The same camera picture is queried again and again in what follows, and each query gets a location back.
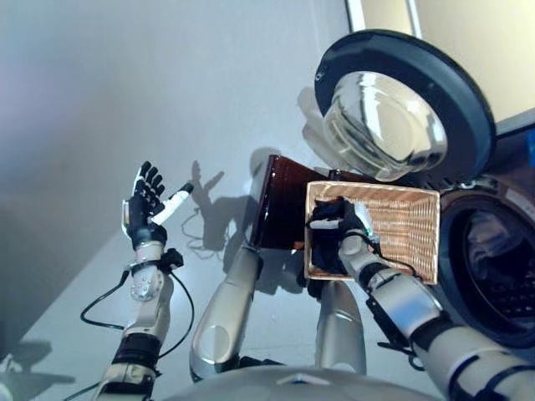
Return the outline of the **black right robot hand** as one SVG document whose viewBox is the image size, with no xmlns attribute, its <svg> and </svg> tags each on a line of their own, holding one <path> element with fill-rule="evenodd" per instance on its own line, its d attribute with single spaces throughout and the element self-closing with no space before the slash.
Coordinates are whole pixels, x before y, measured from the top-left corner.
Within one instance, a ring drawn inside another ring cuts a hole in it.
<svg viewBox="0 0 535 401">
<path fill-rule="evenodd" d="M 348 234 L 374 237 L 370 214 L 362 202 L 339 196 L 332 200 L 317 200 L 306 227 L 322 240 L 341 241 Z"/>
</svg>

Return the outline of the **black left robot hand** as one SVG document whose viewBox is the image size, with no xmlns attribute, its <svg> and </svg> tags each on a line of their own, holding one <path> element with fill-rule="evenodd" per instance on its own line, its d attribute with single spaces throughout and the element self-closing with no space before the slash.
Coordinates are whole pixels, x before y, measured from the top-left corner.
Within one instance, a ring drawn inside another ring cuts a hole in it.
<svg viewBox="0 0 535 401">
<path fill-rule="evenodd" d="M 164 223 L 191 195 L 194 185 L 186 182 L 164 200 L 163 177 L 149 161 L 145 161 L 135 174 L 130 198 L 122 202 L 121 228 L 136 251 L 141 245 L 156 241 L 167 242 Z"/>
</svg>

